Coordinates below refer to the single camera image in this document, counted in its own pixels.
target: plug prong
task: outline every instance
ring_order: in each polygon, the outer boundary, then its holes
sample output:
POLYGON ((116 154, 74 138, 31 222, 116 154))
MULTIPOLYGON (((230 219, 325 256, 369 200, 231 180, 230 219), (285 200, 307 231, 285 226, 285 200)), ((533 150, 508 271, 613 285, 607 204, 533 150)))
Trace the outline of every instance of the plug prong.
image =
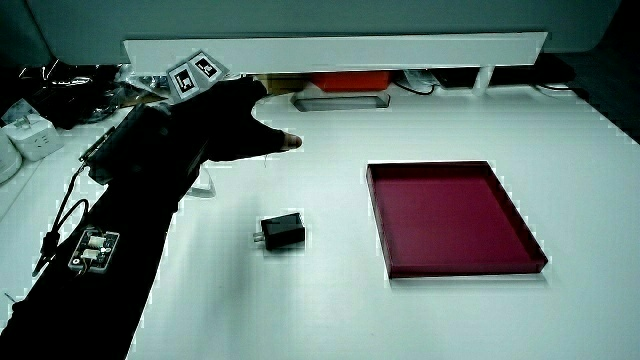
POLYGON ((253 233, 253 241, 254 242, 264 241, 264 233, 262 231, 253 233))

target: cable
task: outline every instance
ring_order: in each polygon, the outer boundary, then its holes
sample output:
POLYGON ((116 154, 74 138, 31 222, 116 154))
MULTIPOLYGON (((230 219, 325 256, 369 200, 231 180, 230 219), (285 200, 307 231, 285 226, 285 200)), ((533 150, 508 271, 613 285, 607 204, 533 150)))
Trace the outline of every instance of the cable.
POLYGON ((56 229, 56 231, 59 231, 60 228, 62 227, 62 224, 64 224, 65 221, 67 221, 67 218, 69 216, 71 216, 71 213, 73 213, 73 211, 80 205, 84 204, 84 211, 82 213, 82 217, 84 218, 87 215, 87 212, 89 211, 89 201, 87 199, 80 199, 78 200, 75 204, 73 204, 73 206, 71 207, 71 209, 69 209, 69 211, 67 211, 67 213, 62 217, 62 220, 60 220, 60 223, 58 224, 58 228, 56 229))
POLYGON ((78 175, 80 175, 80 173, 82 172, 82 170, 84 170, 85 165, 82 164, 80 166, 80 168, 78 169, 78 171, 76 171, 75 174, 73 174, 73 176, 71 177, 71 183, 69 184, 69 188, 67 189, 67 193, 64 195, 64 199, 62 200, 62 204, 60 204, 60 209, 58 210, 58 215, 56 216, 55 221, 53 222, 53 228, 55 229, 59 229, 59 221, 60 221, 60 216, 62 216, 62 211, 64 210, 65 205, 67 205, 67 201, 69 200, 69 196, 71 196, 71 191, 73 190, 73 186, 76 182, 76 178, 78 177, 78 175))
POLYGON ((399 88, 405 89, 405 90, 407 90, 409 92, 412 92, 412 93, 418 94, 418 95, 431 95, 433 93, 433 91, 435 90, 435 88, 436 88, 435 85, 431 85, 431 91, 429 91, 428 93, 423 93, 423 92, 416 91, 416 90, 413 90, 411 88, 408 88, 406 86, 402 86, 402 85, 398 84, 397 81, 394 81, 393 83, 396 84, 396 86, 399 87, 399 88))
POLYGON ((67 201, 69 200, 69 196, 71 196, 71 191, 73 191, 73 186, 76 182, 76 178, 82 170, 85 168, 85 163, 82 163, 80 168, 73 174, 71 177, 71 183, 69 184, 69 188, 67 189, 67 193, 64 195, 64 199, 62 200, 62 204, 60 204, 60 209, 58 210, 58 215, 56 216, 55 221, 53 222, 53 226, 51 227, 51 231, 45 234, 44 239, 42 239, 42 248, 40 248, 40 259, 36 264, 35 269, 31 273, 32 277, 36 277, 40 270, 53 258, 56 256, 56 250, 58 249, 58 241, 60 240, 60 227, 67 220, 67 218, 73 213, 73 211, 80 206, 80 204, 84 204, 84 215, 87 214, 89 209, 89 202, 86 199, 79 200, 76 202, 71 209, 64 215, 62 221, 60 221, 60 217, 62 217, 62 212, 64 211, 65 206, 67 205, 67 201))

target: black power adapter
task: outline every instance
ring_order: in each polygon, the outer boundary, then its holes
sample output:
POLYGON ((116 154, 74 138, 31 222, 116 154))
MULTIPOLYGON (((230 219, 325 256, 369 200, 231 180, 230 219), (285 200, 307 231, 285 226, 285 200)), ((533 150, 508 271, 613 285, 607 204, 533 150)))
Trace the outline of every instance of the black power adapter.
POLYGON ((304 225, 300 213, 260 221, 262 233, 253 234, 254 241, 264 241, 267 250, 304 241, 304 225))

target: maroon tray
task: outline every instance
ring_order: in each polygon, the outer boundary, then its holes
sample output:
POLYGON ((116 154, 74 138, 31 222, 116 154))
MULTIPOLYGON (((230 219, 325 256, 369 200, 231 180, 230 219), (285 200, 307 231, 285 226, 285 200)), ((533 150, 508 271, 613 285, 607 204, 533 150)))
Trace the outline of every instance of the maroon tray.
POLYGON ((389 278, 539 273, 547 257, 484 161, 369 164, 389 278))

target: circuit board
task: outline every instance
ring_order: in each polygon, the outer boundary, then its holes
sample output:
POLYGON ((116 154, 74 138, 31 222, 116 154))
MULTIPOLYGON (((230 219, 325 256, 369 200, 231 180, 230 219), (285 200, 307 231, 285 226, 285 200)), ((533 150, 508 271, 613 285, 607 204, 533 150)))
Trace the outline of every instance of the circuit board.
POLYGON ((85 230, 76 250, 69 259, 69 269, 82 273, 105 273, 119 238, 120 234, 115 232, 103 233, 98 229, 85 230))

